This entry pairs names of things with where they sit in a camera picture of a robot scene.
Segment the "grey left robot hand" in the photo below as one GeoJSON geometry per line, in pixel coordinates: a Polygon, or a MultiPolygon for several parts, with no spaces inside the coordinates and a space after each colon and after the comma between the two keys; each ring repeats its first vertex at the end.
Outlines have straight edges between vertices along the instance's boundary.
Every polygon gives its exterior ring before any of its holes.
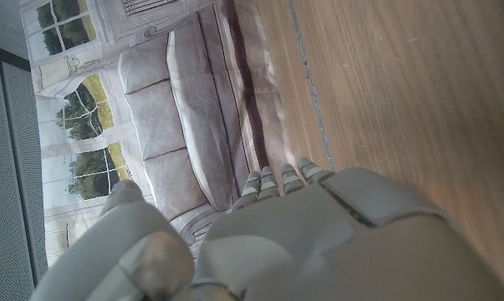
{"type": "Polygon", "coordinates": [[[253,172],[193,255],[130,180],[46,272],[35,300],[504,300],[448,216],[380,174],[307,158],[253,172]]]}

